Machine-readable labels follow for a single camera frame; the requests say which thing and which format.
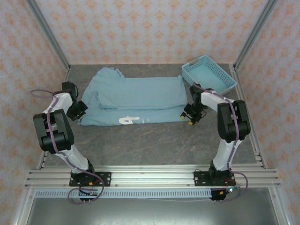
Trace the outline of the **silver metal shelf panel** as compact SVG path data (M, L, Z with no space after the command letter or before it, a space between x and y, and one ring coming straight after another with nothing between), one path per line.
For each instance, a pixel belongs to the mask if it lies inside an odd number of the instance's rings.
M72 205L65 199L34 200L27 225L278 225L262 198L211 201L100 199Z

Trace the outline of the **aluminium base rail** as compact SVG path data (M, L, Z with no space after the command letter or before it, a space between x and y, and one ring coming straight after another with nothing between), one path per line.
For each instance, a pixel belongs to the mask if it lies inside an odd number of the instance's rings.
M208 165L115 165L97 166L96 171L112 173L112 188L192 188L194 171L207 171ZM243 173L250 188L281 186L275 169L262 164L237 164L233 171ZM66 166L45 166L31 170L25 182L31 188L67 188L70 171Z

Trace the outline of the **light blue t-shirt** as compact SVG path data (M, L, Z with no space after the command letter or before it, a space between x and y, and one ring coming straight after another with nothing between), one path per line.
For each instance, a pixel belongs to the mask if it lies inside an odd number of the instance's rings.
M114 67L99 70L82 95L82 126L180 122L188 103L182 76L128 78Z

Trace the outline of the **aluminium frame post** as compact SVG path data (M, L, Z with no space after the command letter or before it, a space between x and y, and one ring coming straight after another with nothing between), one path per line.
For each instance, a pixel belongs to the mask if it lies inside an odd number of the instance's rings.
M245 61L247 55L249 54L252 46L254 45L256 39L258 38L261 30L263 29L265 23L273 12L278 0L268 0L266 6L264 7L261 15L259 16L255 26L253 27L249 37L247 38L236 62L233 65L235 71L237 71Z
M63 67L68 71L70 69L71 65L69 64L63 50L61 49L55 35L53 34L48 22L46 21L41 9L39 8L36 0L25 0L25 2L29 6L33 15L35 16L40 28L42 29L45 36L47 37L51 47L55 51L56 55L58 56L60 62L63 65Z

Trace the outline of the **light blue perforated plastic basket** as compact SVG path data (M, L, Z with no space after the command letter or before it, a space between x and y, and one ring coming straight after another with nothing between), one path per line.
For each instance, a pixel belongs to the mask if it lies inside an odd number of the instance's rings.
M213 89L220 95L230 92L236 81L209 56L203 55L181 67L182 77L189 84L197 83L204 89Z

